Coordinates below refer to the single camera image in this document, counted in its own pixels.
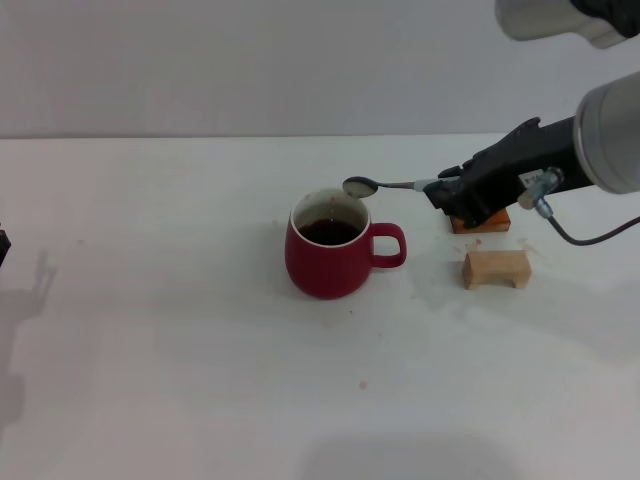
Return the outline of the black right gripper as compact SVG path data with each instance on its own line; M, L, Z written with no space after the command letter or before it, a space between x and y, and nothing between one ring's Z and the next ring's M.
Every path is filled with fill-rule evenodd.
M574 119L546 126L539 123L539 118L532 118L476 153L462 167L443 170L438 181L425 186L423 193L436 210L472 229L517 202L525 190L522 174L556 168L563 173L561 192L581 188L583 171L574 146Z

